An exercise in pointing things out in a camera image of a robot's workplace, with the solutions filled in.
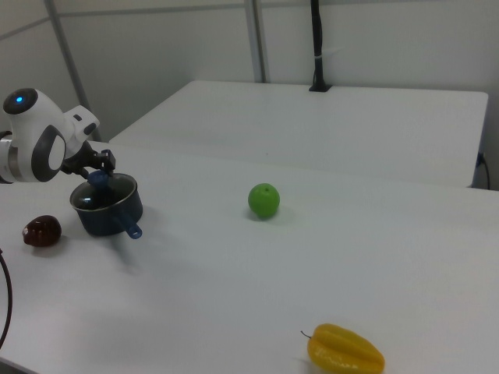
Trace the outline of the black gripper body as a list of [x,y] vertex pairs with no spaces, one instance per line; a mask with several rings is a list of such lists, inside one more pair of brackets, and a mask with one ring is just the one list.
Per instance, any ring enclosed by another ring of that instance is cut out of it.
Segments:
[[88,141],[85,141],[80,150],[62,162],[61,171],[67,175],[79,175],[80,168],[93,168],[93,156],[97,153]]

